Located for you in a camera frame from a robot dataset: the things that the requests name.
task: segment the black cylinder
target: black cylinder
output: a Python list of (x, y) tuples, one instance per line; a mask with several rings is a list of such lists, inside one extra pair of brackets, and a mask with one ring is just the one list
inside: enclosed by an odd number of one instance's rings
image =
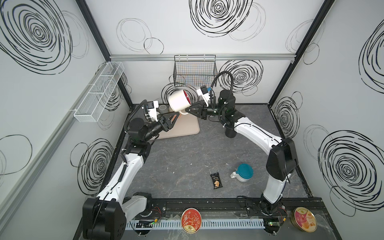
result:
[(237, 134), (237, 132), (235, 132), (235, 130), (233, 130), (233, 129), (229, 129), (229, 128), (226, 128), (226, 129), (225, 129), (225, 135), (226, 135), (227, 137), (229, 137), (229, 138), (234, 138), (234, 137), (236, 137), (236, 134)]

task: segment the mug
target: mug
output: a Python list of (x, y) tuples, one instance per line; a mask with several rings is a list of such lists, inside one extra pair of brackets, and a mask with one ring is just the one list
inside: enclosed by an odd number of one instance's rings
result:
[(175, 112), (180, 112), (183, 115), (188, 113), (184, 111), (185, 108), (191, 106), (191, 101), (184, 90), (177, 90), (168, 97), (169, 107)]

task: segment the beige mat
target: beige mat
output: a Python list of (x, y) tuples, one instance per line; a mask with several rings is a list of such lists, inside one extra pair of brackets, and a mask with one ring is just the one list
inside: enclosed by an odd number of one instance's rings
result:
[(192, 114), (180, 114), (176, 120), (175, 126), (168, 132), (162, 131), (159, 139), (169, 137), (179, 137), (186, 135), (198, 134), (200, 132), (199, 121), (197, 117)]

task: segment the orange object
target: orange object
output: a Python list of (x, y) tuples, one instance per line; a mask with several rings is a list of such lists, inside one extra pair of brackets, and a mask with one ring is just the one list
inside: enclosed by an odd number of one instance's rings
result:
[(305, 207), (298, 207), (291, 216), (292, 224), (305, 232), (314, 232), (317, 228), (316, 218)]
[(201, 215), (196, 209), (190, 208), (181, 215), (181, 226), (187, 233), (195, 233), (201, 228)]

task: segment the mesh basket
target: mesh basket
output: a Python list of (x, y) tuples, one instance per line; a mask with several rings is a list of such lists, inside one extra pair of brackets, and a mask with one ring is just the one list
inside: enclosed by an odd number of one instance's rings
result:
[(79, 122), (97, 122), (122, 73), (122, 62), (108, 62), (74, 113)]
[(211, 86), (217, 76), (215, 55), (175, 55), (173, 82), (175, 87)]

